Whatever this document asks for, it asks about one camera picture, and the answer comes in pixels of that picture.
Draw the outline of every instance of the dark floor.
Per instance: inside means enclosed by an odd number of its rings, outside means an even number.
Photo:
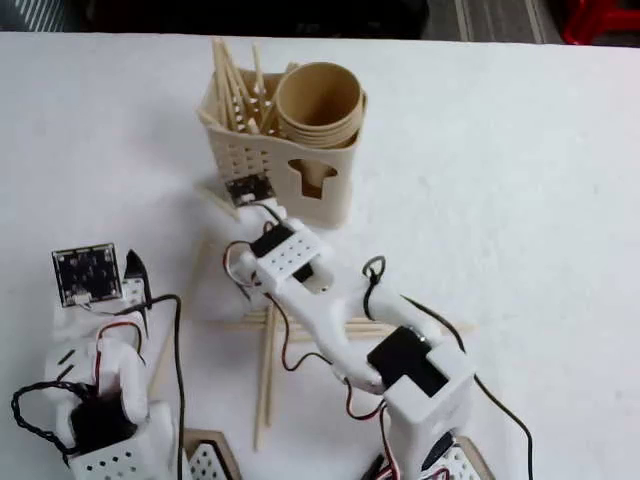
[[[557,43],[566,0],[429,0],[422,38],[470,42]],[[596,45],[640,46],[640,33],[611,33]]]
[[[257,6],[262,2],[248,0]],[[290,18],[277,31],[272,20],[260,19],[257,24],[240,24],[233,19],[238,15],[221,10],[218,3],[187,1],[169,2],[170,7],[161,7],[154,0],[0,0],[0,30],[23,31],[107,31],[107,32],[179,32],[230,35],[264,36],[365,36],[366,32],[342,25],[326,12],[330,5],[347,0],[323,0],[316,4],[313,21],[303,21],[302,10],[289,9]],[[425,18],[424,4],[430,8],[426,29],[420,35]],[[640,8],[640,0],[618,0],[621,6]],[[517,42],[517,43],[564,43],[560,35],[566,22],[568,0],[404,0],[394,3],[349,0],[355,24],[375,24],[370,21],[371,12],[378,9],[384,15],[380,22],[388,20],[388,13],[401,11],[400,3],[413,5],[415,10],[406,11],[399,27],[392,32],[378,32],[379,36],[392,38],[418,38],[424,40],[450,40],[469,42]],[[214,12],[205,14],[209,5]],[[640,46],[640,32],[601,35],[596,45]]]

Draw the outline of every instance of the circuit board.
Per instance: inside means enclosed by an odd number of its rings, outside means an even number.
[[[63,307],[76,305],[76,295],[90,303],[122,297],[113,243],[58,250],[51,256]]]

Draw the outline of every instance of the white table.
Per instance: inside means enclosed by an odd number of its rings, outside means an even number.
[[[250,40],[230,43],[250,65]],[[477,324],[471,356],[531,427],[538,479],[631,474],[640,52],[261,44],[265,70],[331,60],[369,94],[351,218],[324,237],[354,268],[386,254],[399,291]],[[184,291],[212,221],[193,188],[213,172],[194,114],[211,70],[203,37],[0,34],[3,477],[69,478],[55,449],[13,425],[8,406],[42,372],[49,252],[113,241],[121,260],[129,247],[142,255],[155,292]],[[168,313],[156,317],[157,348]],[[314,362],[278,371],[275,425],[252,452],[258,335],[216,332],[185,320],[188,426],[223,430],[248,479],[357,478],[380,448],[377,426],[347,419],[342,388]],[[163,390],[174,398],[171,378]],[[470,435],[498,478],[524,478],[523,435],[480,394],[474,400]],[[34,395],[25,409],[50,424],[43,404]]]

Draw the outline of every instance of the beige holder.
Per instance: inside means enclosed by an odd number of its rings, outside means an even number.
[[[255,72],[239,71],[245,85],[255,85]],[[283,76],[262,75],[266,98],[274,98]],[[278,133],[274,130],[266,135],[241,133],[250,129],[249,125],[242,124],[241,116],[237,117],[239,132],[223,127],[219,112],[224,110],[219,110],[217,94],[214,72],[198,109],[198,116],[207,131],[222,180],[226,183],[264,173],[271,182],[278,202],[287,209],[289,215],[322,227],[339,227],[346,220],[351,204],[351,171],[366,109],[366,95],[361,92],[356,113],[350,117],[353,120],[358,115],[357,110],[360,110],[360,119],[351,137],[335,148],[316,148],[315,144],[307,146],[299,140],[294,143],[273,136]],[[242,100],[233,94],[232,98],[233,106],[238,110]]]

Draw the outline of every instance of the paper cup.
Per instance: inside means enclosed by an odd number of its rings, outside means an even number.
[[[362,116],[362,89],[340,65],[309,63],[284,76],[275,103],[278,116],[293,129],[335,132],[358,112]]]

